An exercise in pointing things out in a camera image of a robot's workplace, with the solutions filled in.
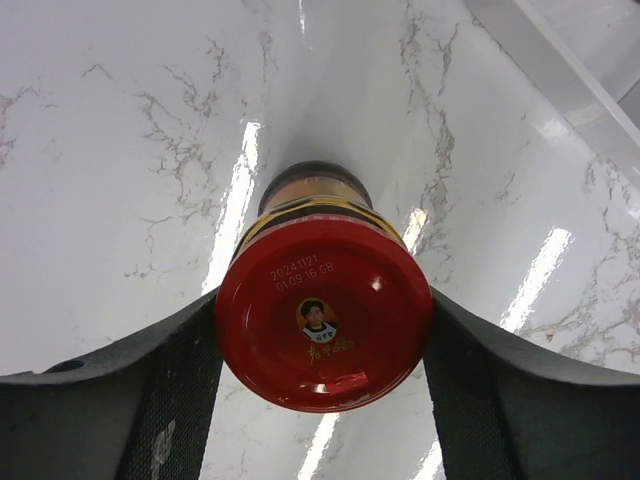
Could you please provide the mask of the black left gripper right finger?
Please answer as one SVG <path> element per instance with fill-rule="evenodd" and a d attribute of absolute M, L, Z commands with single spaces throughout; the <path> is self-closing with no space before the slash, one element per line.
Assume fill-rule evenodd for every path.
<path fill-rule="evenodd" d="M 636 479 L 639 377 L 541 348 L 433 293 L 424 366 L 449 479 Z"/>

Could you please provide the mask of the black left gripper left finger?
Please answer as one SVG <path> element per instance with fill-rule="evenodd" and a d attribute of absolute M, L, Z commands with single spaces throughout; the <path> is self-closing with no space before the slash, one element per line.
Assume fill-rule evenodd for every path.
<path fill-rule="evenodd" d="M 2 376 L 2 478 L 199 478 L 223 365 L 215 300 L 42 373 Z"/>

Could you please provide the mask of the red lid sauce jar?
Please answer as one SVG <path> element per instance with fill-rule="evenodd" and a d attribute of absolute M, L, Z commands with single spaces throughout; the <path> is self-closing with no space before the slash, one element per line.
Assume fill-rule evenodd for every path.
<path fill-rule="evenodd" d="M 400 234 L 364 185 L 323 161 L 264 192 L 218 289 L 220 350 L 249 390 L 307 413 L 395 389 L 421 361 L 434 302 Z"/>

